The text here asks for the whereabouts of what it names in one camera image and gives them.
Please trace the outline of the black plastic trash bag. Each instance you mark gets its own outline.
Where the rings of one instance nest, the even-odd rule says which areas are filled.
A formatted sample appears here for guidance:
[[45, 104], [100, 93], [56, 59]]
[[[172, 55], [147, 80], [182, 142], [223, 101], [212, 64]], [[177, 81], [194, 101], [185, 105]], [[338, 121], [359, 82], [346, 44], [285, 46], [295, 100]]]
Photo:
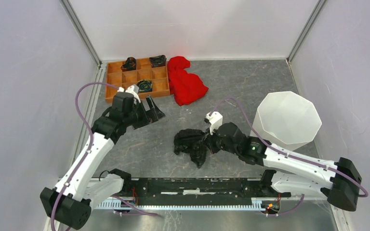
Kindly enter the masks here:
[[190, 160], [201, 168], [206, 161], [207, 146], [205, 145], [206, 132], [199, 129], [183, 129], [174, 136], [174, 149], [176, 155], [189, 154]]

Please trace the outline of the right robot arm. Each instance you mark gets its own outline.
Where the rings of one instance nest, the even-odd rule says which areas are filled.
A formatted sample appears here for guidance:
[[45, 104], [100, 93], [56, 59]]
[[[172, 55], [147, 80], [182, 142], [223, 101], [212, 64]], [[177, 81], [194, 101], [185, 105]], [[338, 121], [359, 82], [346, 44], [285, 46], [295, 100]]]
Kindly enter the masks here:
[[341, 157], [334, 162], [285, 150], [268, 140], [246, 136], [231, 122], [209, 125], [207, 133], [208, 148], [213, 153], [223, 150], [249, 165], [280, 170], [263, 175], [259, 183], [262, 195], [320, 196], [337, 208], [356, 211], [362, 177], [351, 160]]

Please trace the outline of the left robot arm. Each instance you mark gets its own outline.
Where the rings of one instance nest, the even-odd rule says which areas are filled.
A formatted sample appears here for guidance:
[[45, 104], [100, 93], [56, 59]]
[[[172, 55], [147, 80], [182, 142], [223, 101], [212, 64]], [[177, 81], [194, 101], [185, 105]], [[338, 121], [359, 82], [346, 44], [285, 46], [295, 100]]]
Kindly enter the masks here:
[[152, 96], [145, 99], [149, 110], [133, 94], [118, 92], [111, 106], [94, 121], [89, 128], [89, 138], [71, 168], [53, 188], [45, 187], [40, 193], [40, 200], [51, 221], [79, 230], [93, 209], [106, 198], [116, 193], [126, 196], [132, 191], [132, 183], [115, 173], [96, 183], [91, 190], [88, 184], [103, 158], [128, 127], [138, 129], [165, 117]]

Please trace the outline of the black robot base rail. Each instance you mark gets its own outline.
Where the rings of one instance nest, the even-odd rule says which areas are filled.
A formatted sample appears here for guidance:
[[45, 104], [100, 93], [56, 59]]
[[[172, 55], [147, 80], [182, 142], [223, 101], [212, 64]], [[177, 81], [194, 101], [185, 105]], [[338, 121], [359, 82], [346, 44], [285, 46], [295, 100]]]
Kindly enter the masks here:
[[274, 170], [260, 178], [133, 178], [123, 175], [122, 190], [115, 195], [134, 200], [135, 205], [247, 205], [252, 198], [291, 197], [271, 186]]

